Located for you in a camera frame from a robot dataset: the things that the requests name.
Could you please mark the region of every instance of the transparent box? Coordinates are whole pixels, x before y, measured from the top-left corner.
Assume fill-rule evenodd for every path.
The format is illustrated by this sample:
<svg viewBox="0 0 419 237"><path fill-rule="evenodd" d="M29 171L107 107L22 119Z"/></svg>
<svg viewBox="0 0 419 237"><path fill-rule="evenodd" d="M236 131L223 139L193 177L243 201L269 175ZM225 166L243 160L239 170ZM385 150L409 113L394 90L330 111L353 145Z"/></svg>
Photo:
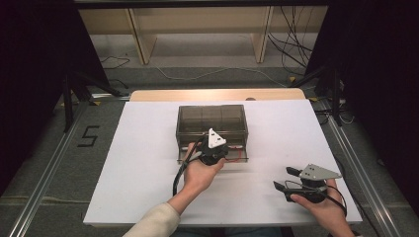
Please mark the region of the transparent box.
<svg viewBox="0 0 419 237"><path fill-rule="evenodd" d="M227 162L247 162L248 136L243 105L179 107L176 139L179 146L178 163L185 157L188 144L196 142L210 128L227 140Z"/></svg>

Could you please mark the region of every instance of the white table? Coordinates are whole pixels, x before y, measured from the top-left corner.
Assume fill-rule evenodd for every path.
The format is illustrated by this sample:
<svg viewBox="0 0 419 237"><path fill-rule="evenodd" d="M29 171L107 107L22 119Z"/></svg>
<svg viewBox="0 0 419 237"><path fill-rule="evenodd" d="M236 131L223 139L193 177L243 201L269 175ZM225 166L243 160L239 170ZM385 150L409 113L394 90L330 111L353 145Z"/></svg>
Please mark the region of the white table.
<svg viewBox="0 0 419 237"><path fill-rule="evenodd" d="M176 123L179 106L243 105L249 162L226 164L182 214L182 226L292 226L315 223L307 210L287 202L273 181L299 182L286 167L309 163L338 172L307 100L128 102L120 119L84 223L133 225L166 201L178 171ZM338 188L348 205L347 220L362 218L342 179Z"/></svg>

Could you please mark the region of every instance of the sleeve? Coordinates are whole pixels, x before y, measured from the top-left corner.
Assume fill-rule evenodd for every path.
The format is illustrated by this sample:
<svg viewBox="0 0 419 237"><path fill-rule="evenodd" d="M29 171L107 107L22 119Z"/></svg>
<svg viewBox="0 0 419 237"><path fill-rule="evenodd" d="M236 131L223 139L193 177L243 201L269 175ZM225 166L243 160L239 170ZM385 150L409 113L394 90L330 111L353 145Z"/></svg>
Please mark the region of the sleeve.
<svg viewBox="0 0 419 237"><path fill-rule="evenodd" d="M178 227L181 217L167 202L148 210L124 237L168 237Z"/></svg>

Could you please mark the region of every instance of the gray floor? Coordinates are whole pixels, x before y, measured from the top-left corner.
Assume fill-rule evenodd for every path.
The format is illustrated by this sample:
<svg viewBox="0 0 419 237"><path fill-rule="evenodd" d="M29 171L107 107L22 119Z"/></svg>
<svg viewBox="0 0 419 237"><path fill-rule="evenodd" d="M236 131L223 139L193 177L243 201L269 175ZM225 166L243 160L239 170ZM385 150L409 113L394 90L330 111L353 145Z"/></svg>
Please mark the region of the gray floor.
<svg viewBox="0 0 419 237"><path fill-rule="evenodd" d="M294 76L284 69L281 55L271 44L268 44L265 62L256 63L250 38L245 35L161 36L147 66L138 63L130 36L95 36L92 40L101 59L108 56L129 59L129 63L118 69L106 70L112 86L121 91L170 88L272 88L289 85L289 78ZM307 36L305 40L306 46L313 45L315 35ZM291 49L291 53L298 56L295 50ZM103 65L106 68L113 68L125 61L110 59ZM303 72L302 68L297 68L289 59L286 60L286 66L296 72ZM121 80L129 88L124 88L114 79ZM312 81L302 87L306 97L314 96L312 92L314 85L315 81ZM101 93L96 88L92 88L92 91ZM313 103L316 110L321 109L323 105L322 102ZM27 236L121 236L128 230L128 227L94 228L82 222L123 108L124 102L121 101L102 102L99 106L92 105L87 108L26 232ZM352 117L351 114L342 116L347 119ZM322 122L325 117L319 116L318 119ZM332 121L322 126L330 149L343 163L347 184L354 196L380 235L384 236L385 232L381 229L375 211L364 195L331 124ZM90 142L89 139L82 138L89 125L98 126L91 130L98 139L93 147L80 147L80 144ZM0 199L0 236L7 236L33 193L63 135L63 128L64 110L58 102L32 157L23 164L9 189ZM400 236L417 236L419 219L397 189L385 167L377 163L377 154L362 125L354 120L350 124L344 123L343 129L363 167L368 171L369 179L374 184L379 198L389 210ZM353 229L363 233L364 236L376 236L366 220L362 224L353 226ZM327 236L319 226L294 227L293 232L295 236Z"/></svg>

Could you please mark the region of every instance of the floor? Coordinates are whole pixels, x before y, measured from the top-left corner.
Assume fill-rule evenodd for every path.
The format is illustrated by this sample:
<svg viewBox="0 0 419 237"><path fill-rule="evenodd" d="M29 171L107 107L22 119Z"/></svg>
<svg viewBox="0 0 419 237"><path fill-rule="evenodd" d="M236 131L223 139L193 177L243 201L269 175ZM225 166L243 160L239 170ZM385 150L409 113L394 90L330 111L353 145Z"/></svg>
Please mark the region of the floor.
<svg viewBox="0 0 419 237"><path fill-rule="evenodd" d="M275 34L275 38L286 40L287 35ZM316 34L300 36L301 41L302 38L304 46L312 48ZM272 85L284 87L290 84L291 78L300 77L298 74L304 71L288 57L284 61L283 55L269 41L264 62L256 63L250 37L241 34L159 36L148 65L139 63L131 36L92 36L92 42L104 68L109 68L106 72L110 80L121 79L130 86L130 90L135 87L153 88L153 83L164 80L182 80L180 83L183 84L179 87L187 83L211 83L213 78L228 81L230 77L248 77L245 73L249 70L253 73L252 77L265 80L256 82L258 85L269 86L275 82ZM288 46L287 51L301 60L296 47ZM133 77L138 74L147 79L135 81ZM122 90L125 88L116 80L111 84ZM315 97L312 92L314 85L315 81L301 88L307 98ZM313 102L315 110L328 107L327 99ZM82 223L107 156L106 147L112 142L123 108L124 103L114 101L104 101L100 106L75 105L74 109L80 112L82 119L74 127L74 134L68 137L62 133L63 107L60 102L57 103L54 117L45 128L34 154L23 164L0 199L0 236L8 236L16 226L21 227L21 233L14 236L116 236L128 230L128 227L93 228ZM352 118L352 114L342 115L343 126L337 127L333 119L318 116L319 122L324 123L322 129L330 149L345 167L347 184L359 201L360 210L365 211L365 221L353 228L364 236L376 236L373 226L380 236L417 236L418 217L385 167L377 161L377 154L362 125L356 118L350 122ZM79 145L86 142L82 139L83 133L85 127L91 125L100 127L97 132L101 139L97 140L98 146L83 149ZM57 154L57 147L66 152ZM59 161L51 162L54 157L58 157ZM45 174L50 179L41 187L40 180ZM31 205L33 199L38 199L39 203ZM35 211L25 212L28 206ZM327 232L319 226L298 226L293 228L293 232L295 236L327 236Z"/></svg>

